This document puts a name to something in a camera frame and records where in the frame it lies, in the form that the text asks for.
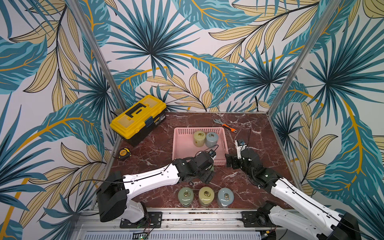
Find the yellow-green canister front row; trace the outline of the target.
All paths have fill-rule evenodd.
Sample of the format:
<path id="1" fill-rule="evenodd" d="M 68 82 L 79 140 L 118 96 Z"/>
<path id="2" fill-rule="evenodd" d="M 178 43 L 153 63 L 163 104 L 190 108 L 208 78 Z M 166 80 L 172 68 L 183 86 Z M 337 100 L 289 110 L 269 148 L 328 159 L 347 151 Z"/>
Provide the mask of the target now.
<path id="1" fill-rule="evenodd" d="M 202 187 L 199 190 L 199 202 L 203 207 L 208 207 L 214 200 L 215 193 L 210 187 Z"/>

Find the yellow-green canister row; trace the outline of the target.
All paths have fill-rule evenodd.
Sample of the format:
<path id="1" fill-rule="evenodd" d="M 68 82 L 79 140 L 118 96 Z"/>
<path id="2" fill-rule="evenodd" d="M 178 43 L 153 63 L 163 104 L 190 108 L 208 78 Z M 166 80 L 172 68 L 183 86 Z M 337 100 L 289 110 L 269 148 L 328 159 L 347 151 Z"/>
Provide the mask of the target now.
<path id="1" fill-rule="evenodd" d="M 215 193 L 210 187 L 202 187 L 199 190 L 199 202 L 203 207 L 208 207 L 214 200 Z"/>
<path id="2" fill-rule="evenodd" d="M 206 142 L 206 133 L 203 131 L 194 132 L 194 145 L 198 148 L 205 145 Z"/>

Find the yellow-green canister back row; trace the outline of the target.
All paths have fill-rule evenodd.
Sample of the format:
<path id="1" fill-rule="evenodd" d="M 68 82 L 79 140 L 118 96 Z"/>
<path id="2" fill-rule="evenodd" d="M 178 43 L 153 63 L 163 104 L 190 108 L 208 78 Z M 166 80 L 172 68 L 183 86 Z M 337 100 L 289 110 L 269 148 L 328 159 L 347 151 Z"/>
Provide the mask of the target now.
<path id="1" fill-rule="evenodd" d="M 194 132 L 194 145 L 198 148 L 205 145 L 206 142 L 206 133 L 203 131 Z"/>

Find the blue canister back row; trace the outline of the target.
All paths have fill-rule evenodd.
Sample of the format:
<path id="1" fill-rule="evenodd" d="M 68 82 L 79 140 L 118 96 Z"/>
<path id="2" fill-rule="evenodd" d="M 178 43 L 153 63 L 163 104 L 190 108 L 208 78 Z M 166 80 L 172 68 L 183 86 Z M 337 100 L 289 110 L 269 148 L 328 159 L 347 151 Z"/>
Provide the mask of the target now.
<path id="1" fill-rule="evenodd" d="M 218 139 L 219 139 L 219 136 L 217 133 L 208 132 L 206 134 L 206 140 L 205 140 L 205 144 L 207 148 L 212 148 L 213 146 L 215 146 L 218 142 Z"/>

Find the blue canister row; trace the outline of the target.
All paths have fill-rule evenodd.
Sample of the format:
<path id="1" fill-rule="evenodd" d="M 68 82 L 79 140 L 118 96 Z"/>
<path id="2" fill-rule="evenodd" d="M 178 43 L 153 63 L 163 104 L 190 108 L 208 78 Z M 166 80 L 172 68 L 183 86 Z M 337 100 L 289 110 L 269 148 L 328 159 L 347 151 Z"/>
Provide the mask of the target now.
<path id="1" fill-rule="evenodd" d="M 218 191 L 217 202 L 220 208 L 228 208 L 234 201 L 234 193 L 228 188 L 222 188 Z"/>
<path id="2" fill-rule="evenodd" d="M 215 146 L 218 142 L 218 139 L 219 139 L 219 136 L 217 133 L 208 132 L 206 134 L 206 140 L 205 140 L 205 144 L 207 148 L 212 148 L 213 146 Z"/>

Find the green canister front row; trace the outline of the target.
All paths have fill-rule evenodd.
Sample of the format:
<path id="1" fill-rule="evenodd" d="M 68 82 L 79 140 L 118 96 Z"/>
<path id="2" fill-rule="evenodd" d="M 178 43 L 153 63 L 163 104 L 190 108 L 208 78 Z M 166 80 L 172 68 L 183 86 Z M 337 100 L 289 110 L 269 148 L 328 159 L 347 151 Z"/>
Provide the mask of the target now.
<path id="1" fill-rule="evenodd" d="M 189 207 L 193 200 L 194 200 L 194 192 L 191 188 L 184 187 L 181 188 L 178 192 L 178 199 L 179 202 L 182 204 L 183 207 L 187 208 Z"/>

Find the blue canister front row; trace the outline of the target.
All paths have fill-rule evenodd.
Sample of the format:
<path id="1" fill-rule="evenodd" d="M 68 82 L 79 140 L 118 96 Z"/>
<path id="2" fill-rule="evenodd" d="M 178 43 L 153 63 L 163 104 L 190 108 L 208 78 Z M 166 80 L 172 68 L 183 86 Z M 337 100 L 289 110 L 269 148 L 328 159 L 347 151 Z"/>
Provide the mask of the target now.
<path id="1" fill-rule="evenodd" d="M 222 188 L 218 191 L 217 202 L 220 208 L 228 208 L 234 201 L 234 193 L 228 188 Z"/>

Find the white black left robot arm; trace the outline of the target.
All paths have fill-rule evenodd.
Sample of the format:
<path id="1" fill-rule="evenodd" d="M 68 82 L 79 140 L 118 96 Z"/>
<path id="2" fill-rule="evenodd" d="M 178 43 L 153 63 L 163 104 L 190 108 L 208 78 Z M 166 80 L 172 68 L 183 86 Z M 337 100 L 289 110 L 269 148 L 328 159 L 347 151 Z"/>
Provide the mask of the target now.
<path id="1" fill-rule="evenodd" d="M 208 184 L 215 175 L 215 158 L 215 151 L 202 151 L 194 157 L 175 159 L 164 167 L 141 174 L 111 173 L 96 191 L 100 221 L 124 219 L 133 224 L 145 222 L 149 218 L 148 211 L 144 204 L 135 202 L 133 198 L 195 179 Z"/>

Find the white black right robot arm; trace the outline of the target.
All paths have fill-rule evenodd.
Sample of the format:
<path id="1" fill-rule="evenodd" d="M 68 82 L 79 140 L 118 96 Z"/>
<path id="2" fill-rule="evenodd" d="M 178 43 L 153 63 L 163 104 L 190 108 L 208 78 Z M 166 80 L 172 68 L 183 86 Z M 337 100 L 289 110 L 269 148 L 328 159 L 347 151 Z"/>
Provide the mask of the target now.
<path id="1" fill-rule="evenodd" d="M 350 213 L 341 214 L 320 204 L 292 185 L 272 168 L 264 167 L 259 155 L 241 147 L 236 155 L 226 155 L 227 167 L 242 170 L 250 182 L 284 201 L 299 212 L 292 214 L 266 202 L 259 212 L 273 225 L 286 228 L 307 240 L 360 240 L 358 220 Z"/>

